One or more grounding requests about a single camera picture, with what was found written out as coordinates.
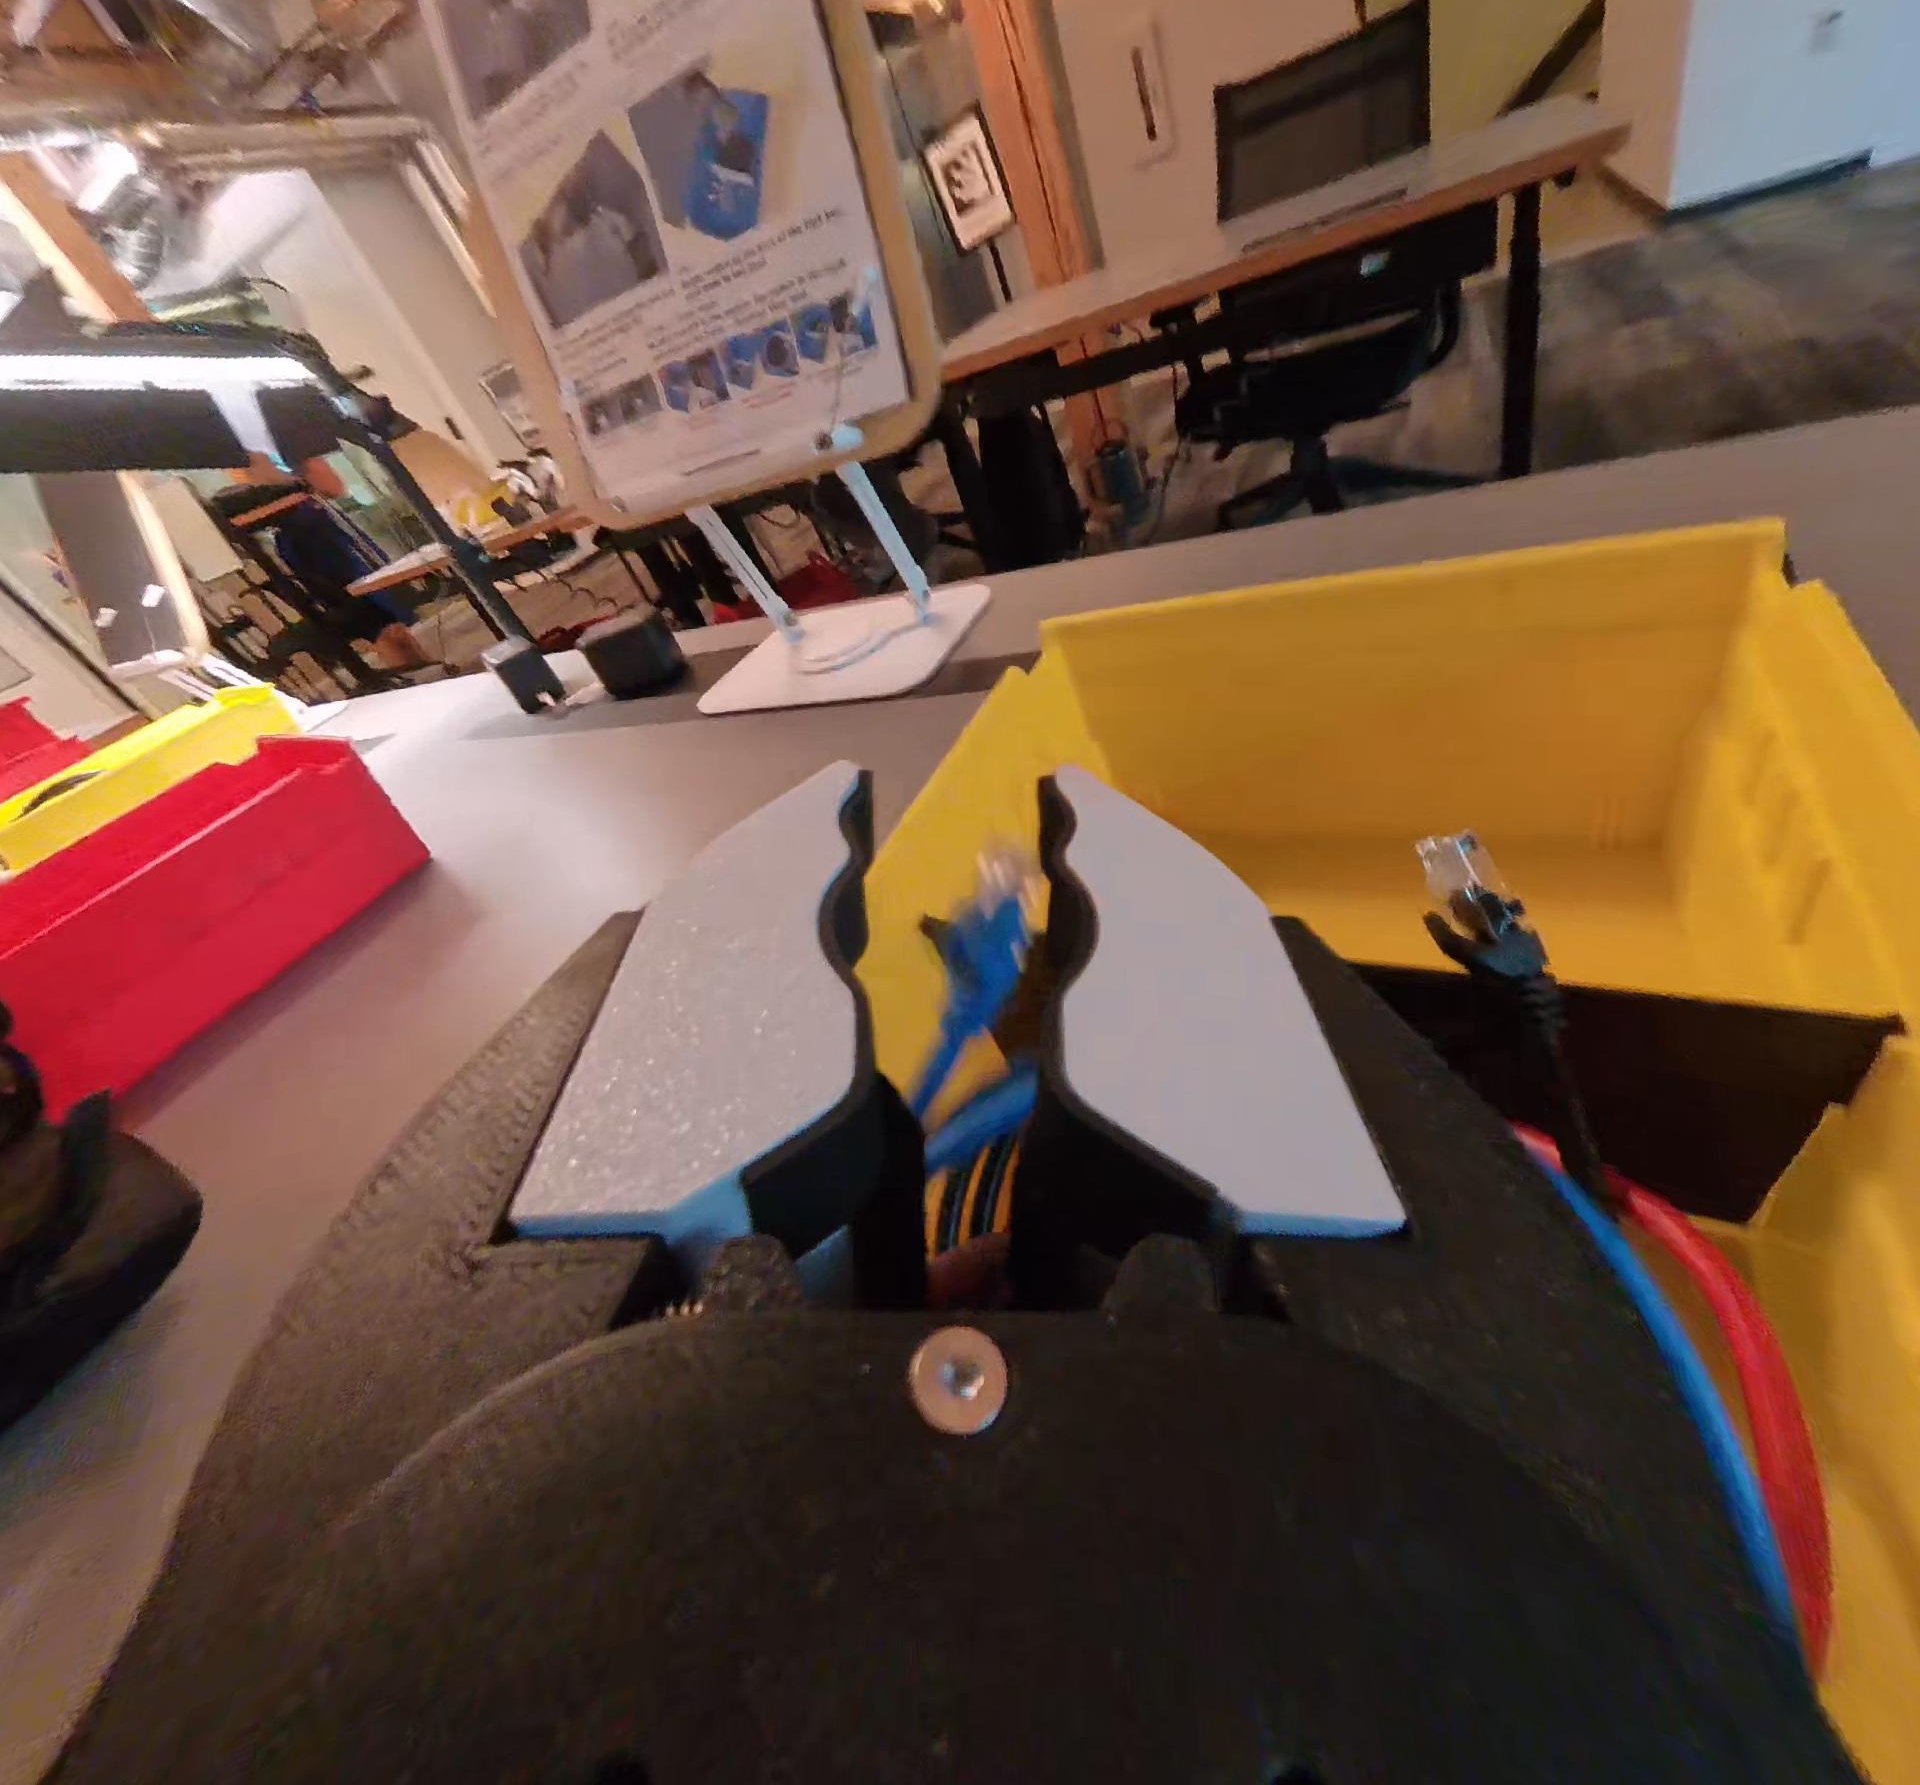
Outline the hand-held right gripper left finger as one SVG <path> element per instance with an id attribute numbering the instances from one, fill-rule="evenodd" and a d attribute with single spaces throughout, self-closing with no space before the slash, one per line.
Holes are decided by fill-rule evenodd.
<path id="1" fill-rule="evenodd" d="M 846 758 L 713 838 L 640 911 L 506 1209 L 527 1241 L 767 1235 L 923 1264 L 921 1128 L 877 1065 L 873 780 Z"/>

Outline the black swivel desk chair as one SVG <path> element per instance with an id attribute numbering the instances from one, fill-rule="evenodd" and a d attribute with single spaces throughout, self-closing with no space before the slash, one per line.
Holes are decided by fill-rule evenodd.
<path id="1" fill-rule="evenodd" d="M 1463 318 L 1457 274 L 1423 278 L 1403 298 L 1372 298 L 1354 316 L 1307 331 L 1279 331 L 1259 343 L 1231 343 L 1220 365 L 1184 363 L 1172 405 L 1180 448 L 1229 452 L 1283 444 L 1287 464 L 1275 476 L 1218 501 L 1220 531 L 1281 521 L 1303 507 L 1310 515 L 1352 505 L 1352 490 L 1457 490 L 1473 476 L 1330 452 L 1332 430 L 1364 422 L 1399 405 L 1427 371 L 1451 355 Z"/>

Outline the instruction poster board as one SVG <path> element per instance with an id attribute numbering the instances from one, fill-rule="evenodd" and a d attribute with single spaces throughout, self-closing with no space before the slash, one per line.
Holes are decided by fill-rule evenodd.
<path id="1" fill-rule="evenodd" d="M 941 343 L 858 0 L 417 0 L 605 523 L 899 448 Z"/>

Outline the black power adapter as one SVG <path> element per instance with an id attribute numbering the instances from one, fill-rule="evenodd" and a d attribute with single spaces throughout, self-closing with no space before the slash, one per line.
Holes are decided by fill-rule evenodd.
<path id="1" fill-rule="evenodd" d="M 688 677 L 676 630 L 652 608 L 634 606 L 589 622 L 573 648 L 599 689 L 614 701 L 670 693 Z"/>
<path id="2" fill-rule="evenodd" d="M 557 709 L 567 687 L 541 646 L 525 636 L 502 636 L 480 654 L 484 669 L 506 689 L 512 703 L 527 715 Z"/>

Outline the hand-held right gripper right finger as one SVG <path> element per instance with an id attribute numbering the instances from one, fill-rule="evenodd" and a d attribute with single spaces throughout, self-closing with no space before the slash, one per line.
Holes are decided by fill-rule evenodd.
<path id="1" fill-rule="evenodd" d="M 1081 764 L 1038 784 L 1051 974 L 1020 1142 L 1030 1268 L 1146 1237 L 1392 1239 L 1403 1197 L 1257 893 Z"/>

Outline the wooden desk with black legs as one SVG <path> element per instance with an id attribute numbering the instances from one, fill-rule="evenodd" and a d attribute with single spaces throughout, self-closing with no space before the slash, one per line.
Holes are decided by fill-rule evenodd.
<path id="1" fill-rule="evenodd" d="M 1174 335 L 1107 337 L 1160 314 L 1192 312 L 1227 290 L 1273 282 L 1273 298 L 1322 258 L 1394 250 L 1409 231 L 1510 203 L 1500 333 L 1498 478 L 1530 476 L 1536 454 L 1542 331 L 1542 191 L 1609 159 L 1629 118 L 1595 98 L 1554 94 L 1488 124 L 1392 156 L 1267 209 L 1184 237 L 1144 260 L 1093 268 L 1014 298 L 941 347 L 931 426 L 972 549 L 990 575 L 1061 561 L 1077 541 L 1036 509 L 1024 460 L 980 458 L 970 422 L 1089 397 L 1166 365 L 1221 353 L 1257 333 L 1261 304 L 1216 314 Z"/>

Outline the small square marker sign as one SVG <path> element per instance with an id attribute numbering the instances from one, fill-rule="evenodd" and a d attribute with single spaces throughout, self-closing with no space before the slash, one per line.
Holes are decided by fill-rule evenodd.
<path id="1" fill-rule="evenodd" d="M 962 108 L 923 142 L 921 165 L 947 235 L 960 252 L 970 254 L 1016 227 L 1012 193 L 978 104 Z"/>

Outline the black desk lamp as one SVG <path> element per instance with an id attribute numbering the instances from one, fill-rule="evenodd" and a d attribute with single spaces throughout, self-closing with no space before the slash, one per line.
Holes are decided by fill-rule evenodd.
<path id="1" fill-rule="evenodd" d="M 1 347 L 1 468 L 9 476 L 243 468 L 296 472 L 338 446 L 365 450 L 444 547 L 498 640 L 531 640 L 478 545 L 454 533 L 399 458 L 413 430 L 306 331 L 130 320 Z"/>

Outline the yellow plastic bin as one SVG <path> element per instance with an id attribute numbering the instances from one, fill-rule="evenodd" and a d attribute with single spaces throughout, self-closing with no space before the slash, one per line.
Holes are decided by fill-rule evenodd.
<path id="1" fill-rule="evenodd" d="M 1079 762 L 1352 960 L 1415 962 L 1415 843 L 1471 830 L 1571 984 L 1896 1011 L 1755 1223 L 1834 1531 L 1823 1697 L 1916 1780 L 1918 743 L 1777 521 L 1518 549 L 1045 620 L 877 853 L 858 964 L 909 1085 L 943 980 L 917 923 Z"/>
<path id="2" fill-rule="evenodd" d="M 156 794 L 257 743 L 300 733 L 302 707 L 274 689 L 223 689 L 61 766 L 1 802 L 1 869 L 11 875 L 63 851 Z"/>

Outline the black textured cushion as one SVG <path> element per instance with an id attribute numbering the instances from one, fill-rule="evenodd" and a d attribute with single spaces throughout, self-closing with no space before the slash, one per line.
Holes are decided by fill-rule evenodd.
<path id="1" fill-rule="evenodd" d="M 1 1011 L 1 1427 L 17 1425 L 179 1266 L 199 1189 L 116 1128 L 108 1093 L 49 1110 Z"/>

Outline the red plastic bin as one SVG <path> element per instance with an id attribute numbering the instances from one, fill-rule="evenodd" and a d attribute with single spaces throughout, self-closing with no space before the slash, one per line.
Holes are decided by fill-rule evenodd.
<path id="1" fill-rule="evenodd" d="M 1 701 L 1 802 L 27 794 L 90 754 L 90 741 L 41 723 L 25 697 Z"/>
<path id="2" fill-rule="evenodd" d="M 124 1094 L 427 861 L 349 741 L 259 741 L 3 883 L 5 1041 Z"/>

